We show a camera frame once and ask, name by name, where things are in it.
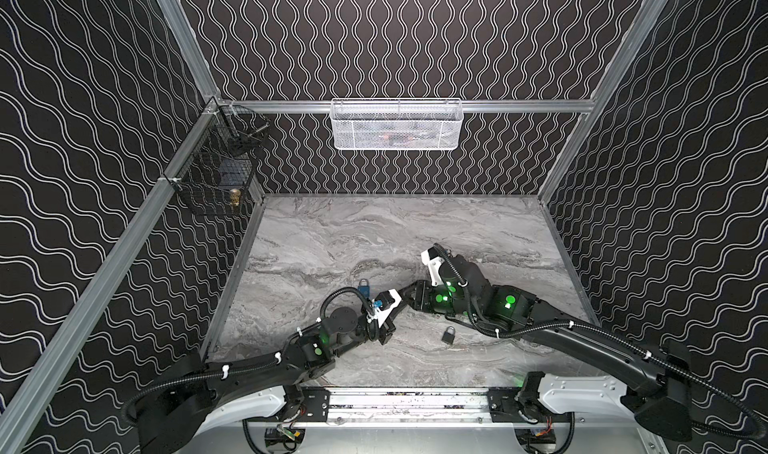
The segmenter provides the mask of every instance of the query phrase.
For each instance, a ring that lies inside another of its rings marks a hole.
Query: robotic arm
[[[396,332],[397,315],[407,305],[442,314],[491,337],[524,338],[553,347],[613,376],[610,382],[603,377],[598,382],[529,372],[514,398],[499,401],[496,410],[501,413],[542,421],[572,411],[613,412],[633,416],[645,429],[675,441],[690,440],[693,427],[742,439],[766,434],[763,420],[754,411],[690,373],[690,354],[683,344],[631,344],[532,293],[491,285],[476,264],[451,256],[439,244],[422,253],[422,261],[430,280],[390,289],[373,301],[352,287],[332,293],[323,301],[317,321],[298,329],[280,352],[234,363],[204,364],[197,356],[178,361],[121,410],[122,419],[138,427],[142,453],[170,454],[200,430],[246,417],[274,422],[295,419],[305,401],[300,384],[330,371],[336,357],[369,340],[387,344]],[[358,295],[360,312],[343,306],[327,315],[331,301],[345,293]],[[466,315],[469,322],[457,319],[458,314]],[[691,420],[692,383],[734,404],[754,421],[755,431],[735,432]],[[226,408],[237,402],[248,405],[248,415]],[[258,413],[254,406],[260,406]]]

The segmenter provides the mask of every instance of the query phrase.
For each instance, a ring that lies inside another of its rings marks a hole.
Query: enclosure
[[[139,452],[118,411],[178,360],[278,350],[334,289],[428,279],[435,242],[633,342],[685,344],[692,372],[763,415],[768,0],[0,11],[2,454]],[[600,374],[460,325],[449,345],[447,325],[405,310],[391,342],[311,384],[482,394]],[[747,426],[705,390],[692,406]],[[487,422],[333,429],[302,451],[517,449]],[[242,435],[185,449],[242,452]],[[766,448],[586,416],[569,452]]]

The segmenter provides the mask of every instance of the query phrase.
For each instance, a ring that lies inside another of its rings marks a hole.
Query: black wire basket
[[[172,182],[179,198],[195,215],[248,215],[253,204],[254,153],[270,129],[269,121],[254,115],[249,126],[240,122],[237,129],[229,117],[215,118],[187,159],[183,176]]]

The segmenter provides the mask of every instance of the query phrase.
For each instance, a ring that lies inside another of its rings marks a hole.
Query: wavy line wallpaper
[[[0,0],[0,412],[197,120],[154,0]]]
[[[253,203],[244,206],[240,217],[211,219],[171,200],[23,452],[138,452],[118,410],[200,348]]]
[[[577,119],[466,114],[454,151],[338,151],[327,115],[281,114],[257,154],[256,177],[268,193],[535,195]]]
[[[225,98],[585,99],[642,0],[181,0]]]
[[[670,0],[549,207],[603,325],[768,414],[768,0]],[[694,414],[745,418],[694,390]],[[696,436],[672,452],[768,452]]]

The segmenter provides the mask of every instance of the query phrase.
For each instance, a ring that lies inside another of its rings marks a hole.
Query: gold object
[[[230,189],[230,205],[238,207],[240,205],[240,189]]]

